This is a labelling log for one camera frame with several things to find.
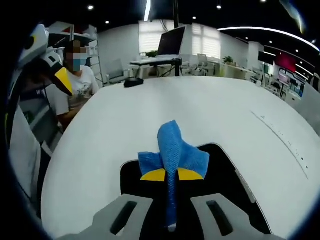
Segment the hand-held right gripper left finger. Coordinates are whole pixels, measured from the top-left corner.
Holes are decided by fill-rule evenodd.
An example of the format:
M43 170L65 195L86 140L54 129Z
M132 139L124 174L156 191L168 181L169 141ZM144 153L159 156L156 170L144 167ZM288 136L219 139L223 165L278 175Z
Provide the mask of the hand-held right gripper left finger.
M166 225L167 173L161 168L143 175L134 191L123 194L98 211L92 224L60 240L155 239Z

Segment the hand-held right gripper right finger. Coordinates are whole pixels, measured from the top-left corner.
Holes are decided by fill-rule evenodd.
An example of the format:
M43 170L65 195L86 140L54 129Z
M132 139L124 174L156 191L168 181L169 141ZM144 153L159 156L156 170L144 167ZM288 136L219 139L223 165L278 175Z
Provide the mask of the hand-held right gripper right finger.
M178 169L177 231L180 240L271 240L257 230L247 213L219 193L191 196L186 183L203 183L200 174Z

